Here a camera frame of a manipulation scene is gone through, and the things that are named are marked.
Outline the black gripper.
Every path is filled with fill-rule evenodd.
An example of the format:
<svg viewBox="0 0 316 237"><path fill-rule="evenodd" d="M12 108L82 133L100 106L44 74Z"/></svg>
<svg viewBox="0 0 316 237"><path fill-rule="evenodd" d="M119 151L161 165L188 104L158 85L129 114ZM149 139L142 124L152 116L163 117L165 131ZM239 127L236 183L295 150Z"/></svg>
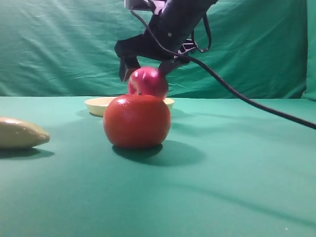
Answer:
<svg viewBox="0 0 316 237"><path fill-rule="evenodd" d="M167 76L190 60L175 57L172 52L184 55L190 51L207 52L212 36L207 11L216 4L215 0L126 0L124 6L135 16L137 11L152 13L145 23L144 33L117 41L115 52L120 58L119 77L127 81L140 68L137 57L142 56L162 61L158 71ZM195 28L203 21L208 37L208 46L200 48L195 37Z"/></svg>

